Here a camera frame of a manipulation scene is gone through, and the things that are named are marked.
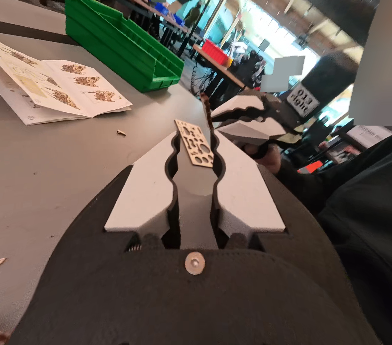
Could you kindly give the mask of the illustrated instruction booklet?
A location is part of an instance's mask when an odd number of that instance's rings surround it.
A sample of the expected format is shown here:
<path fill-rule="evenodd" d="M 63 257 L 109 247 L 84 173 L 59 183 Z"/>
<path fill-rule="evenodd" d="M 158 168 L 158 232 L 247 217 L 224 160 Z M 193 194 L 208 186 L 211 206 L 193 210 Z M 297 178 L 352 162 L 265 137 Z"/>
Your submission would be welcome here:
<path fill-rule="evenodd" d="M 1 97 L 26 126 L 131 110 L 98 71 L 67 60 L 37 60 L 1 43 Z"/>

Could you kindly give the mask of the orange traffic cone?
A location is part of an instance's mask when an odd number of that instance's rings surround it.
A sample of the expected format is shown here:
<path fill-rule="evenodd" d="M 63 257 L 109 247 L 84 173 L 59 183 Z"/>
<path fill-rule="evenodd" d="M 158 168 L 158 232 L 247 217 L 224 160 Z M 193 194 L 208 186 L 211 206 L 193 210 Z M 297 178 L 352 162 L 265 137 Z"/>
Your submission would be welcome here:
<path fill-rule="evenodd" d="M 314 161 L 307 166 L 304 166 L 297 170 L 300 174 L 312 174 L 323 166 L 323 162 L 320 160 Z"/>

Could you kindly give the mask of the red storage bin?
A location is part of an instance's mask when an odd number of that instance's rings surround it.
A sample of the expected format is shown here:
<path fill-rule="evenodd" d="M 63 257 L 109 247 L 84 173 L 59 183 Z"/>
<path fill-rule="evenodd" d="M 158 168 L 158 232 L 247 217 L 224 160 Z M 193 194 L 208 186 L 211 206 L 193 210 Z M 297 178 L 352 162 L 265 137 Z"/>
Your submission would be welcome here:
<path fill-rule="evenodd" d="M 206 39 L 202 46 L 203 52 L 208 54 L 219 65 L 229 68 L 233 59 L 212 41 Z"/>

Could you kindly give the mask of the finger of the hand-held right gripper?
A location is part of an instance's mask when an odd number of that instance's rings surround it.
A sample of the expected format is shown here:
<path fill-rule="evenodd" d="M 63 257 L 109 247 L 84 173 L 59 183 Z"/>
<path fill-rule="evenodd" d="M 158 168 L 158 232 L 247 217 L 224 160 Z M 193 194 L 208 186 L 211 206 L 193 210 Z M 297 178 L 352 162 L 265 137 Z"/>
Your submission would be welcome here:
<path fill-rule="evenodd" d="M 241 116 L 260 116 L 264 111 L 264 104 L 257 95 L 237 95 L 222 103 L 211 112 L 212 121 L 226 121 L 239 119 Z"/>
<path fill-rule="evenodd" d="M 235 121 L 216 128 L 226 138 L 238 142 L 262 145 L 270 139 L 278 139 L 286 134 L 284 127 L 275 120 Z"/>

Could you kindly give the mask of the green plastic bin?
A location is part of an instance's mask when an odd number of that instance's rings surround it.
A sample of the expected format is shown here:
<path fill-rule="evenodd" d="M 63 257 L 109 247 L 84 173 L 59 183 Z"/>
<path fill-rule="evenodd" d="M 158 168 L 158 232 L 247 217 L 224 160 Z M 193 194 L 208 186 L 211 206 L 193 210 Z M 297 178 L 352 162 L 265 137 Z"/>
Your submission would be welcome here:
<path fill-rule="evenodd" d="M 65 0 L 66 34 L 140 93 L 179 83 L 184 61 L 96 0 Z"/>

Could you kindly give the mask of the framed sign on easel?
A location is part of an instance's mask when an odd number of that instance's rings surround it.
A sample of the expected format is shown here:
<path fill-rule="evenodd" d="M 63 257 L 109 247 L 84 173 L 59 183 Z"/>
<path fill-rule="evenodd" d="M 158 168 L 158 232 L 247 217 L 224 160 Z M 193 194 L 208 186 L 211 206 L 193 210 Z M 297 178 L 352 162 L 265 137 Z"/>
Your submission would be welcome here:
<path fill-rule="evenodd" d="M 368 149 L 392 135 L 391 130 L 383 126 L 354 126 L 347 133 L 351 139 Z"/>

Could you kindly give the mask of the wooden parts sheet round holes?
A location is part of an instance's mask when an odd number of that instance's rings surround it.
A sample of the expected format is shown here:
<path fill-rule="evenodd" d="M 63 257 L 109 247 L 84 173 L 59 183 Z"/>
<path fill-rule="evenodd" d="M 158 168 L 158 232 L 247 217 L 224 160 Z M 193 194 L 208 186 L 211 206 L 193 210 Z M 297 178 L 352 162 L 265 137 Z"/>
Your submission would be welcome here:
<path fill-rule="evenodd" d="M 213 168 L 214 154 L 201 128 L 178 119 L 174 122 L 192 165 Z"/>

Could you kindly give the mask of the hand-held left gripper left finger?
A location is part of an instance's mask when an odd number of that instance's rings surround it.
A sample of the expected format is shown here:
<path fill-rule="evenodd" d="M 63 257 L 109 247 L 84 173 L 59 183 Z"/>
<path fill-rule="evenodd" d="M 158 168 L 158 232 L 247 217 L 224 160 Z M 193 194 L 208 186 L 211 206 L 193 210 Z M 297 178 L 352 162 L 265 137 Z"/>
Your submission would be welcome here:
<path fill-rule="evenodd" d="M 168 249 L 179 249 L 178 171 L 180 135 L 174 131 L 140 157 L 104 226 L 107 232 L 157 235 Z"/>

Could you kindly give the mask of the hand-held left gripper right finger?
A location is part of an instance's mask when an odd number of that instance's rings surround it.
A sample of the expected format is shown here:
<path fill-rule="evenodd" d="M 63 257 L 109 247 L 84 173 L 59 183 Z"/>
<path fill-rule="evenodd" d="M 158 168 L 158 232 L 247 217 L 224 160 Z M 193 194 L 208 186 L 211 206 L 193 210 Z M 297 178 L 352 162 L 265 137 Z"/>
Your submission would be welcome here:
<path fill-rule="evenodd" d="M 286 226 L 257 163 L 218 131 L 211 132 L 214 153 L 213 227 L 227 237 L 281 234 Z"/>

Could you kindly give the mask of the black dumbbell rack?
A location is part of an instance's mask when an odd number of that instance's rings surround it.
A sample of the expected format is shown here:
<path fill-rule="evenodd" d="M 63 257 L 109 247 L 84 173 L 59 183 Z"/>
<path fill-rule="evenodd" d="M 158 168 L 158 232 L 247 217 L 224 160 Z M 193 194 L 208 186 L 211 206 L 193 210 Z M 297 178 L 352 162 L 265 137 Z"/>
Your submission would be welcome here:
<path fill-rule="evenodd" d="M 239 66 L 240 80 L 246 87 L 254 88 L 257 80 L 264 75 L 266 61 L 255 50 L 251 50 L 250 53 L 243 55 Z"/>

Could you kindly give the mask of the person's right hand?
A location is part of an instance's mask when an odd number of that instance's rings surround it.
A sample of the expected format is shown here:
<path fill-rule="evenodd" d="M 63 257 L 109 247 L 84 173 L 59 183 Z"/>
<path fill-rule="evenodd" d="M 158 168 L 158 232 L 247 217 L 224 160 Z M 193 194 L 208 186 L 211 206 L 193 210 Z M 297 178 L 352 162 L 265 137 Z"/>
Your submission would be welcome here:
<path fill-rule="evenodd" d="M 264 166 L 270 173 L 276 175 L 281 167 L 281 155 L 276 144 L 256 146 L 245 144 L 243 151 L 256 163 Z"/>

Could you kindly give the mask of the person's right forearm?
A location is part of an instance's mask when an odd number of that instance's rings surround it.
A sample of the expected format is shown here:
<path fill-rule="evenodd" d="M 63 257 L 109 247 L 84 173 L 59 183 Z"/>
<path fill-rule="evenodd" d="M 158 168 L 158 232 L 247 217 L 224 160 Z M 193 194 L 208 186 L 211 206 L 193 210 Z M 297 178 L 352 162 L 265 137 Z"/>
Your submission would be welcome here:
<path fill-rule="evenodd" d="M 326 206 L 327 200 L 338 188 L 370 171 L 385 169 L 391 162 L 392 137 L 388 137 L 350 161 L 317 172 L 301 174 L 287 161 L 282 160 L 275 176 L 313 215 Z"/>

